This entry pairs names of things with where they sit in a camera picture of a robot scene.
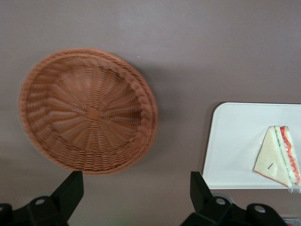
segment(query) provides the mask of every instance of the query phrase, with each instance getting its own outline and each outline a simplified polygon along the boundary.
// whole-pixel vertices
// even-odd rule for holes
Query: screw
[[[254,209],[255,209],[257,212],[265,213],[265,209],[264,209],[262,206],[256,205],[256,206],[254,206]]]
[[[44,203],[44,202],[45,202],[44,199],[38,199],[38,200],[35,202],[35,204],[36,204],[36,205],[40,205],[40,204],[42,204],[42,203]]]
[[[217,198],[215,201],[216,201],[218,204],[220,204],[220,205],[225,205],[225,204],[226,204],[225,200],[222,199],[222,198]]]

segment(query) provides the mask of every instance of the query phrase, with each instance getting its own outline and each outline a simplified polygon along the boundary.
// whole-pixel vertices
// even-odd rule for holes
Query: sandwich
[[[291,189],[300,189],[299,164],[287,126],[268,128],[254,171]]]

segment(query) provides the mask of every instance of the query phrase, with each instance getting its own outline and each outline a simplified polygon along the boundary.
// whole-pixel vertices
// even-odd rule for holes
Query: round wicker basket
[[[145,79],[93,48],[57,51],[29,72],[20,116],[30,140],[69,170],[109,174],[137,163],[154,142],[158,110]]]

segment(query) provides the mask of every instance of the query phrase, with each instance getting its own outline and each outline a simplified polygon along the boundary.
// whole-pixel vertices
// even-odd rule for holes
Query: white plastic tray
[[[301,105],[223,103],[213,114],[203,177],[210,189],[285,186],[253,172],[269,126],[285,125],[301,160]]]

